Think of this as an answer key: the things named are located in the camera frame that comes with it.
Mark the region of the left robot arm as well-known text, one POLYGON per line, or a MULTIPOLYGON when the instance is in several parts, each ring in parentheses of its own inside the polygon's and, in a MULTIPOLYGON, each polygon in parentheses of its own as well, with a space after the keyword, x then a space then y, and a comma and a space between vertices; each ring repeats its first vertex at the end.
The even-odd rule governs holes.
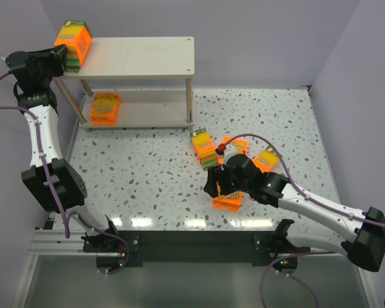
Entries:
POLYGON ((69 222, 74 219, 85 230, 83 240, 94 249, 118 249, 114 223, 86 205, 85 183, 60 149, 57 101, 51 82, 66 71, 67 46, 16 51, 6 57, 5 63, 16 79, 13 94, 17 109, 30 130, 31 162, 21 174, 23 184, 45 211, 61 216, 66 237, 70 236, 69 222))

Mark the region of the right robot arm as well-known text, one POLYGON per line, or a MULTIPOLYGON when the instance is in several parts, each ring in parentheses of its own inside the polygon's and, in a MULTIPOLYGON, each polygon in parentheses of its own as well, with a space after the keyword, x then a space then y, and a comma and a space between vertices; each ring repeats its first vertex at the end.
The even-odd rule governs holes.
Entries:
POLYGON ((256 202, 307 217, 332 230, 331 236, 310 234, 288 227, 295 247, 318 248, 340 253, 354 265, 378 272, 385 256, 385 216, 374 207, 363 211, 335 203, 297 186, 283 174, 262 172, 244 154, 208 168, 203 190, 212 198, 236 191, 256 202))

